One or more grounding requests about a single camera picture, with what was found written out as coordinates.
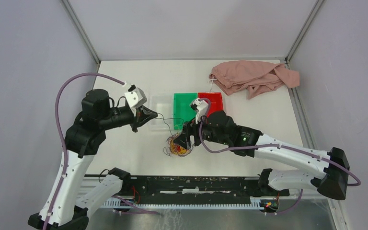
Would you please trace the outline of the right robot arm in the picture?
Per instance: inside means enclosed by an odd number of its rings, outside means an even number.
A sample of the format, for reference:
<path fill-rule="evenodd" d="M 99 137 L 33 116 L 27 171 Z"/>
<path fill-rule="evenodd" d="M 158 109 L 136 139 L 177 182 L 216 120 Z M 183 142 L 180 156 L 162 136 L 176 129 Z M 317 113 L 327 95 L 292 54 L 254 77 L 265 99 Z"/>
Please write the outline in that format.
<path fill-rule="evenodd" d="M 226 145 L 225 151 L 238 156 L 267 159 L 293 167 L 287 171 L 271 168 L 262 171 L 257 188 L 265 196 L 285 189 L 310 189 L 330 199 L 346 199 L 350 165 L 340 148 L 324 151 L 291 145 L 260 130 L 240 126 L 223 111 L 185 122 L 173 142 L 188 150 L 207 141 Z"/>

